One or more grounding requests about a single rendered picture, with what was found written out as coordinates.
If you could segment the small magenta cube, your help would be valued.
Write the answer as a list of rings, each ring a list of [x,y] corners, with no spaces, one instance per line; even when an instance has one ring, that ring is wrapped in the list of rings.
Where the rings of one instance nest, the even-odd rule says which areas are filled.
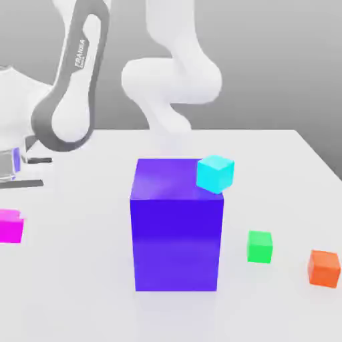
[[[0,243],[20,243],[23,225],[20,211],[0,209]]]

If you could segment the large purple box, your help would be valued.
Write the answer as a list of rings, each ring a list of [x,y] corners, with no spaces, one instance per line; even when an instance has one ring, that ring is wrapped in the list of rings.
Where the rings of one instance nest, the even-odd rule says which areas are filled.
[[[196,159],[140,158],[130,195],[137,291],[215,291],[224,197],[196,185]]]

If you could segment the small green cube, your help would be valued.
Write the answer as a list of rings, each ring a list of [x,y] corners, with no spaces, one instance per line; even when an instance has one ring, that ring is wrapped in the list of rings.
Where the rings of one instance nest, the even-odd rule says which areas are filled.
[[[270,264],[273,240],[270,232],[250,230],[247,242],[247,261]]]

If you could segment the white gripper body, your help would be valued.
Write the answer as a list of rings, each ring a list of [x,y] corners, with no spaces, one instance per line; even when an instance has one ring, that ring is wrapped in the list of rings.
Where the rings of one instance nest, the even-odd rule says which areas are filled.
[[[52,193],[53,188],[41,179],[0,182],[0,197],[39,197]]]

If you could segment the small orange cube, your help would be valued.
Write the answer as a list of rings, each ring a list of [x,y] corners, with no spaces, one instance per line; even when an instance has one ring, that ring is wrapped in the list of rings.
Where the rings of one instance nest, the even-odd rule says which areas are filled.
[[[341,274],[337,253],[312,250],[308,263],[309,283],[336,289]]]

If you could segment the small cyan cube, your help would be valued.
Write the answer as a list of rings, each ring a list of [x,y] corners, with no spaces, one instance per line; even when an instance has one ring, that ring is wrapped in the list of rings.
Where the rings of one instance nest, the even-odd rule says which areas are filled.
[[[234,180],[234,160],[211,155],[197,162],[196,185],[214,194],[229,188]]]

